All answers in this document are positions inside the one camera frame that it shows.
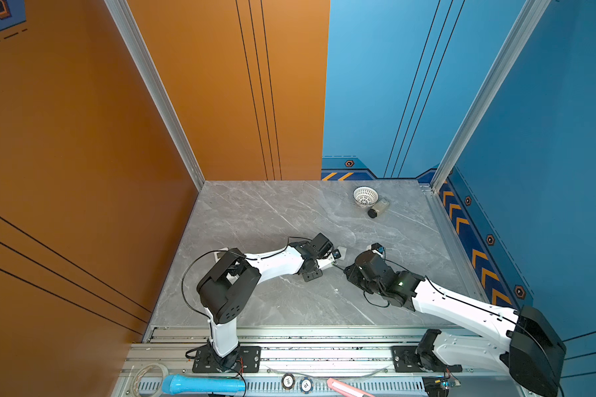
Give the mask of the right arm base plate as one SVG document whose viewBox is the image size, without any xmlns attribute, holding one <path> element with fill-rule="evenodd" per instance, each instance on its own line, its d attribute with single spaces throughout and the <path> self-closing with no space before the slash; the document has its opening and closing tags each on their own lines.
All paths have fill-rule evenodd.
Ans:
<svg viewBox="0 0 596 397">
<path fill-rule="evenodd" d="M 392 364 L 397 373 L 460 373 L 463 371 L 462 365 L 446 365 L 432 352 L 419 354 L 417 348 L 412 346 L 393 346 L 391 354 Z"/>
</svg>

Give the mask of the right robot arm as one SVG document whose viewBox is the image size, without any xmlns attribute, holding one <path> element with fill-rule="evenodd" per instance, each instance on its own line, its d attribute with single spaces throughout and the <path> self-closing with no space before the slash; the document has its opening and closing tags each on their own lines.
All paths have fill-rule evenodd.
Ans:
<svg viewBox="0 0 596 397">
<path fill-rule="evenodd" d="M 538 309 L 487 304 L 445 289 L 427 276 L 394 271 L 376 250 L 358 255 L 344 274 L 365 294 L 377 294 L 390 306 L 429 314 L 470 331 L 458 336 L 427 330 L 413 354 L 422 371 L 487 370 L 509 375 L 539 396 L 564 395 L 566 345 Z"/>
</svg>

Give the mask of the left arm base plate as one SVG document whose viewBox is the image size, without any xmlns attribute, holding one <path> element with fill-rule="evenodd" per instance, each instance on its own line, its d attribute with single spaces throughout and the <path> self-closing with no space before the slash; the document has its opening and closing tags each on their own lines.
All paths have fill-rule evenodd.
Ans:
<svg viewBox="0 0 596 397">
<path fill-rule="evenodd" d="M 261 347 L 239 345 L 226 357 L 220 357 L 210 344 L 190 349 L 185 357 L 192 360 L 192 371 L 199 374 L 226 372 L 258 373 L 261 363 Z"/>
</svg>

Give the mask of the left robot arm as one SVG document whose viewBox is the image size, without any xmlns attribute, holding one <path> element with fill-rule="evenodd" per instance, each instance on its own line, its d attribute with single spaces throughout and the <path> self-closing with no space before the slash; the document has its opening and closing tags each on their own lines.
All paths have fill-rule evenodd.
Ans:
<svg viewBox="0 0 596 397">
<path fill-rule="evenodd" d="M 238 350 L 237 317 L 259 284 L 294 275 L 313 281 L 343 259 L 346 249 L 334 247 L 319 233 L 311 239 L 289 237 L 286 246 L 275 251 L 254 254 L 228 248 L 221 254 L 196 290 L 209 318 L 211 352 L 225 359 Z"/>
</svg>

